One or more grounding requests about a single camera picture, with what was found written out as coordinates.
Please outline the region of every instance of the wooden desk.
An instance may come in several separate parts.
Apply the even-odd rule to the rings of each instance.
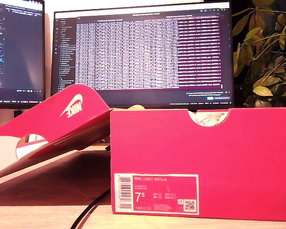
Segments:
[[[72,151],[6,176],[0,179],[0,229],[70,228],[109,187],[107,151]],[[286,222],[114,215],[108,195],[80,228],[286,229]]]

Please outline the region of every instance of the nike logo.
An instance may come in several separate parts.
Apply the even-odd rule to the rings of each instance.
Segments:
[[[62,112],[62,114],[60,115],[60,117],[67,112],[67,118],[72,117],[73,115],[77,114],[78,112],[82,111],[82,95],[81,94],[77,94],[76,96],[74,96],[74,98],[71,100],[71,102],[68,104],[68,106],[66,107],[66,109],[64,109],[64,111]]]

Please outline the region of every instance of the monitor screen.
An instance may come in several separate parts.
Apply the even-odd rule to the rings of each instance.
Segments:
[[[230,108],[228,1],[54,13],[51,94],[80,83],[110,107]]]
[[[0,0],[0,108],[44,98],[44,1]]]

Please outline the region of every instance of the size number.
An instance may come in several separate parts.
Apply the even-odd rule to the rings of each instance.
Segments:
[[[135,194],[138,195],[137,199],[136,199],[136,202],[139,202],[139,198],[140,197],[145,197],[145,193],[144,192],[135,192]]]

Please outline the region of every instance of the nike swoosh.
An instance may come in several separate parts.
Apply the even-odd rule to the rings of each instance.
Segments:
[[[75,103],[75,101],[80,100],[80,102],[82,103],[82,95],[81,94],[77,94],[76,96],[74,96],[74,98],[71,100],[71,102],[68,104],[68,106],[66,107],[66,109],[62,112],[62,114],[60,115],[60,117],[63,115],[63,113],[65,113],[66,111],[69,110],[70,106]]]

